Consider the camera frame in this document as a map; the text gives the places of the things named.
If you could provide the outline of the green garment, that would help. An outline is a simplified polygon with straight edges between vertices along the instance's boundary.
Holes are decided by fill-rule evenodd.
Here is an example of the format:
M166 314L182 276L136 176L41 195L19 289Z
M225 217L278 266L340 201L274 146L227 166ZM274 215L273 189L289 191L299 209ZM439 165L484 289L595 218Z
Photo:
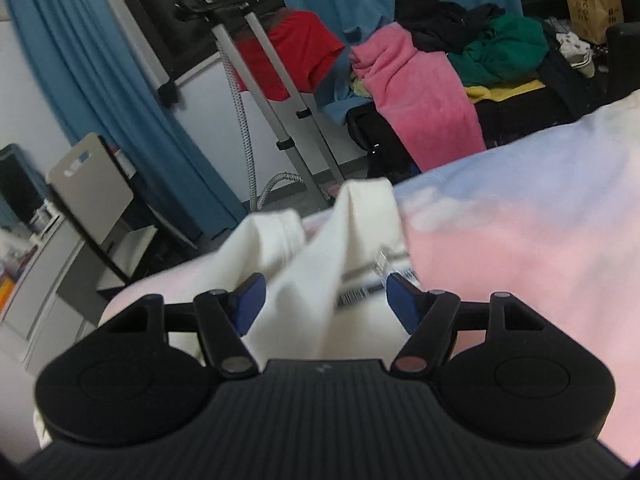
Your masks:
M491 20L461 54L447 58L465 87L491 87L533 75L548 52L540 21L506 13Z

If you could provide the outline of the white zip-up jacket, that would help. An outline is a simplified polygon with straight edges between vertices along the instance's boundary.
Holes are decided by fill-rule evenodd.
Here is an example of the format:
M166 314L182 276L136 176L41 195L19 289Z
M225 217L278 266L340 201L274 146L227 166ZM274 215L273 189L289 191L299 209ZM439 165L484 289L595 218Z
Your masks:
M266 302L241 339L259 366L389 360L406 334L385 299L349 303L344 295L380 288L408 265L384 179L346 183L318 219L292 209L251 214L216 252L125 288L94 332L43 369L35 386L38 439L128 448L189 425L229 375L206 365L194 334L165 330L165 307L214 289L232 292L254 273L266 279Z

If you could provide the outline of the black sofa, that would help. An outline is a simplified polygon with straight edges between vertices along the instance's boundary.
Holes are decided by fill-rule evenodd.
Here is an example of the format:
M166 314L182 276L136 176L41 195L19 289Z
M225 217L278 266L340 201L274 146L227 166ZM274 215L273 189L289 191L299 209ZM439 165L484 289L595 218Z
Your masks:
M639 89L639 0L622 0L624 21L606 32L596 47L597 75L588 79L550 51L542 64L544 78L517 96L482 99L474 107L488 148L508 144L550 127L568 124L603 104ZM369 176L396 183L418 173L418 166L392 126L372 103L346 115L349 136L367 152Z

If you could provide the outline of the wavy frame mirror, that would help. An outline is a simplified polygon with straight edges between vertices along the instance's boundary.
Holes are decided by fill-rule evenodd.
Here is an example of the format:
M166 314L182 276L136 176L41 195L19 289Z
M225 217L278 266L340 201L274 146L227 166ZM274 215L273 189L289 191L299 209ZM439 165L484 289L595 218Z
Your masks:
M2 228L12 230L19 224L29 226L48 197L43 176L15 143L1 149L0 170Z

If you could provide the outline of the blue curtain left panel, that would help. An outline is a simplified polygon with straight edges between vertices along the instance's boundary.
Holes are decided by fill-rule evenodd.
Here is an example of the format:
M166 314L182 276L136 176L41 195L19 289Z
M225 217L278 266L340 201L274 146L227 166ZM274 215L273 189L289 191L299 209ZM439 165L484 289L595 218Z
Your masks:
M107 0L6 3L70 143L94 132L120 148L142 197L188 237L214 237L245 218L228 184L157 101Z

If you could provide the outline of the pink garment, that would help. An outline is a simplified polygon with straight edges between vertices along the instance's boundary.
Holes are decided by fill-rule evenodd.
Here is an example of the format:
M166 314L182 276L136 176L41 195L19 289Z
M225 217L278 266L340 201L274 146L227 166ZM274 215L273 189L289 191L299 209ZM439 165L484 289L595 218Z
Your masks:
M474 105L442 51L423 52L397 23L349 52L352 71L425 172L486 150Z

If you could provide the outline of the white dresser desk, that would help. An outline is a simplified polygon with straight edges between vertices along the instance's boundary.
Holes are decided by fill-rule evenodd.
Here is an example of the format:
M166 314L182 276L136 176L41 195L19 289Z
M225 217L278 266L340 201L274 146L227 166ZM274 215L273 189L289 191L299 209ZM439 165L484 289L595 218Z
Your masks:
M55 220L1 313L1 352L36 376L90 334L106 307L103 270L72 224Z

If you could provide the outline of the red garment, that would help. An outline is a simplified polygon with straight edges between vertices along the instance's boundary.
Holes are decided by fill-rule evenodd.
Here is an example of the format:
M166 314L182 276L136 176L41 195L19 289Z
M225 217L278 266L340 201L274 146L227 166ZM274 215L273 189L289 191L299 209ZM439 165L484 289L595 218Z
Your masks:
M282 9L268 16L269 41L300 93L314 93L342 54L344 44L309 11ZM245 27L235 44L268 100L290 97L253 32Z

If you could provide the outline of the beige black chair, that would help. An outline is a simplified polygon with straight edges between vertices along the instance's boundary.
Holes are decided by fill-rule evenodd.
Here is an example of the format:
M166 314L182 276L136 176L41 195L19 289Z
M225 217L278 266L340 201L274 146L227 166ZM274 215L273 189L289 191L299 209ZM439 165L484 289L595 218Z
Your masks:
M106 301L142 278L198 255L198 248L152 209L96 133L87 134L47 173L53 203L102 270L90 278Z

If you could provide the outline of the brown paper bag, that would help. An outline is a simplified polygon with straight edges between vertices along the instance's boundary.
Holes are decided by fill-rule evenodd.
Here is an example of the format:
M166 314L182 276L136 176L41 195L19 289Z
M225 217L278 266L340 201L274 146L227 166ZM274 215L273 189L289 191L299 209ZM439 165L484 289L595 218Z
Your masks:
M622 0L567 0L574 33L590 44L605 44L606 32L623 24Z

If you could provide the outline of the black garment pile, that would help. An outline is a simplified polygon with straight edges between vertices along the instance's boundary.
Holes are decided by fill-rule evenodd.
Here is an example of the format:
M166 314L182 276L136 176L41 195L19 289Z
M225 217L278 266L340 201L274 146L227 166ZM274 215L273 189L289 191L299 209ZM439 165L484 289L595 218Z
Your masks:
M395 21L410 32L413 45L427 53L461 54L493 20L505 13L495 3L468 10L442 0L395 1Z

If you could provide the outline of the pastel rainbow bed blanket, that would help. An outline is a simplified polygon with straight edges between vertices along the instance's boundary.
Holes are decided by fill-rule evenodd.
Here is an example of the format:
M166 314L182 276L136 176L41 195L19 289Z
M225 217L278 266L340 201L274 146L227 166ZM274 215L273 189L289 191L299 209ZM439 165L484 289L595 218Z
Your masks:
M604 362L601 437L639 458L639 98L392 185L425 290L523 300Z

